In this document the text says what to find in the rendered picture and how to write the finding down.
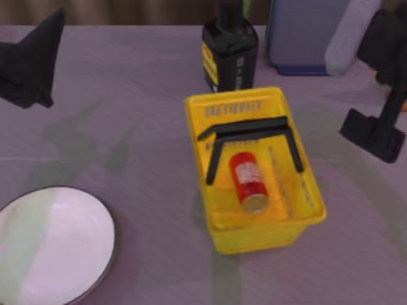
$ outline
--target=bottle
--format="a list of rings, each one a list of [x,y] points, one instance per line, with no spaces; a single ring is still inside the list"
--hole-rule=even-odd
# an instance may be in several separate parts
[[[243,17],[243,0],[218,0],[218,16],[202,31],[203,70],[213,92],[253,87],[259,39]]]

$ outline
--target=soda can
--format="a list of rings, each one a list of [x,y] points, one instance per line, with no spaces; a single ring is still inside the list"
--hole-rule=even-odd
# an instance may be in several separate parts
[[[256,157],[240,152],[229,161],[238,200],[246,213],[260,213],[268,204],[268,193]]]

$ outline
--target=yellow label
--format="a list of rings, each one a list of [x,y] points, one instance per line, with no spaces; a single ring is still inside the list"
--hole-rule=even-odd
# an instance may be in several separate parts
[[[203,55],[203,67],[208,73],[211,80],[217,86],[219,84],[219,80],[217,78],[217,66],[214,61],[212,52],[204,42],[202,43],[202,55]]]

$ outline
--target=yellow container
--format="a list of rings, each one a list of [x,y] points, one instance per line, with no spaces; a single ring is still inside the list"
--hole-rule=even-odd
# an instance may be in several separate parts
[[[235,254],[291,244],[309,225],[322,222],[325,206],[314,179],[288,104],[279,88],[258,88],[186,99],[186,112],[197,164],[207,227],[215,248]],[[212,125],[249,119],[285,116],[294,135],[303,165],[299,172],[283,135],[223,146],[214,182],[206,175],[216,134],[198,141]],[[244,213],[236,195],[228,166],[241,151],[255,155],[269,194],[269,204],[261,213]]]

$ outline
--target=white plate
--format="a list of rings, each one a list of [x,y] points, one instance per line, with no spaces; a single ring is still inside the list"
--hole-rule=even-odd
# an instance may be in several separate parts
[[[69,187],[26,194],[0,212],[0,304],[63,305],[101,279],[114,224],[96,197]]]

